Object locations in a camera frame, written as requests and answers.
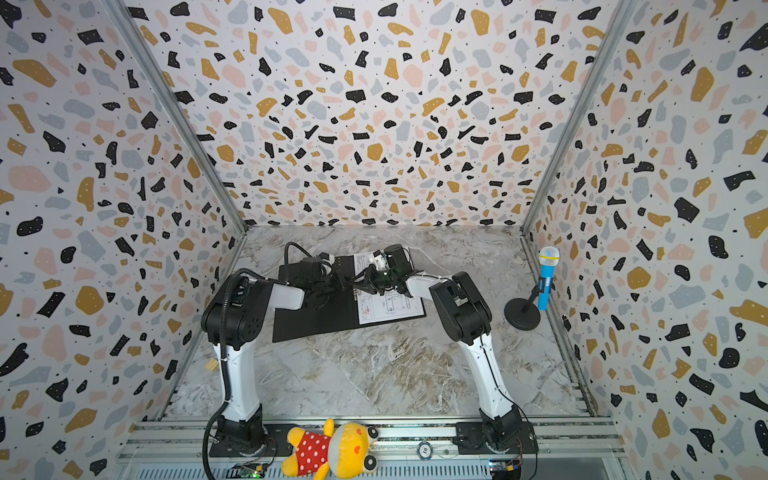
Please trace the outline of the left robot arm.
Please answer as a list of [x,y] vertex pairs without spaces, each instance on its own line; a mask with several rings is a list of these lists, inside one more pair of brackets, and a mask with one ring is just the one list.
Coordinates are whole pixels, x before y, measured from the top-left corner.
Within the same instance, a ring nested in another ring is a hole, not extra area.
[[333,260],[327,254],[305,257],[284,265],[279,279],[240,268],[204,312],[202,328],[216,352],[222,384],[222,406],[212,416],[217,455],[225,450],[248,455],[266,446],[255,384],[256,339],[271,312],[281,315],[288,329],[278,340],[311,332],[322,309],[342,290]]

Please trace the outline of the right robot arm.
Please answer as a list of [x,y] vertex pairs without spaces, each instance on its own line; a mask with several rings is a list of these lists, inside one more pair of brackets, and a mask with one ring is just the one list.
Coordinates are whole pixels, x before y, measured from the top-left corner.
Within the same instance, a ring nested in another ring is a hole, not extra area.
[[468,361],[485,445],[505,452],[517,444],[525,416],[504,383],[493,349],[491,309],[468,273],[441,276],[418,270],[410,252],[394,244],[357,262],[350,285],[371,295],[395,292],[432,301],[443,330]]

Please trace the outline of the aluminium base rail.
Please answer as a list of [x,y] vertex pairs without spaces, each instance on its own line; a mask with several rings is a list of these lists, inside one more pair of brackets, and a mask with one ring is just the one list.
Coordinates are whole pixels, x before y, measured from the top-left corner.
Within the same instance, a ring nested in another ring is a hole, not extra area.
[[[472,417],[358,417],[377,434],[371,479],[631,479],[613,423],[532,417],[507,451],[483,444]],[[116,479],[202,479],[201,417],[140,422],[118,455]]]

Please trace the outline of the yellow plush toy red dress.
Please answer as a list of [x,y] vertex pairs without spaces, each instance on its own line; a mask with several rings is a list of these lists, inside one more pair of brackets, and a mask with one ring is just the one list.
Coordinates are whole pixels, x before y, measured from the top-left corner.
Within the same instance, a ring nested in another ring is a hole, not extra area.
[[333,474],[337,479],[352,479],[373,473],[378,465],[370,447],[379,439],[374,426],[349,422],[335,426],[328,419],[322,432],[293,427],[287,434],[292,453],[282,462],[282,473],[291,478],[311,475],[313,479],[326,479]]

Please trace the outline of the small wooden block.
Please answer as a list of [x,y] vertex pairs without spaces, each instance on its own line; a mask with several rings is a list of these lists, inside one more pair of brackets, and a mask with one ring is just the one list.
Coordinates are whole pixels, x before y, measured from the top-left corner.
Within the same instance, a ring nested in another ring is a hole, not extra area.
[[209,360],[209,361],[206,363],[206,365],[205,365],[205,369],[206,369],[206,370],[208,370],[208,371],[210,371],[210,372],[216,372],[216,371],[218,371],[218,370],[220,369],[220,366],[219,366],[219,361],[218,361],[218,360],[216,360],[216,359],[210,359],[210,360]]

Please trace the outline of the paper with technical drawings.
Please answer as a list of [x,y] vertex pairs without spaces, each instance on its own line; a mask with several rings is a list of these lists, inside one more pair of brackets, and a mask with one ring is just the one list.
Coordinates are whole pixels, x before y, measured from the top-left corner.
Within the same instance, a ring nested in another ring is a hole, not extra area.
[[[353,256],[355,276],[369,266],[372,253],[358,253]],[[354,296],[361,326],[426,316],[423,301],[416,297],[407,297],[394,291],[385,295],[367,294],[356,289],[354,289]]]

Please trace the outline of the blue toy microphone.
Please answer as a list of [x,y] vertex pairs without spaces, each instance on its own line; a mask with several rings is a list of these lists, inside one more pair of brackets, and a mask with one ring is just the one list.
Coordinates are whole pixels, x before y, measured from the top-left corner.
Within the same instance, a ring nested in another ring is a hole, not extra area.
[[538,259],[540,265],[538,308],[544,312],[548,307],[551,284],[560,261],[560,252],[554,246],[546,246],[540,250]]

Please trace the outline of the orange folder black inside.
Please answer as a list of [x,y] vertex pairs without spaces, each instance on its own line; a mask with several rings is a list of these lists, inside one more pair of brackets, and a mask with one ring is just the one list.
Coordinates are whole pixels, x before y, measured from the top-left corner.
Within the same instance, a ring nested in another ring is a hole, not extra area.
[[[294,287],[298,278],[298,263],[279,267],[279,279]],[[277,309],[273,330],[275,343],[313,335],[342,332],[381,324],[361,326],[358,320],[354,289],[348,288],[327,303],[306,303],[298,310]]]

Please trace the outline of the poker chip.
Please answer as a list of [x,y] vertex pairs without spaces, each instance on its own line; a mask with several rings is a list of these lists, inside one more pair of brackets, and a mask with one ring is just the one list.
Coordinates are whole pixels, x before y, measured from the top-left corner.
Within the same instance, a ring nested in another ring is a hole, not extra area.
[[428,442],[421,442],[417,449],[417,454],[422,460],[429,460],[433,455],[433,448]]

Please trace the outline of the green circuit board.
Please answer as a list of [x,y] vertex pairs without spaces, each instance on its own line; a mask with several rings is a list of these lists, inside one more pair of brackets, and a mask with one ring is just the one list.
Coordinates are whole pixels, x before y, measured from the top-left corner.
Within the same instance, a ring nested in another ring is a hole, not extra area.
[[265,479],[269,465],[267,463],[243,463],[233,466],[228,475],[231,479]]

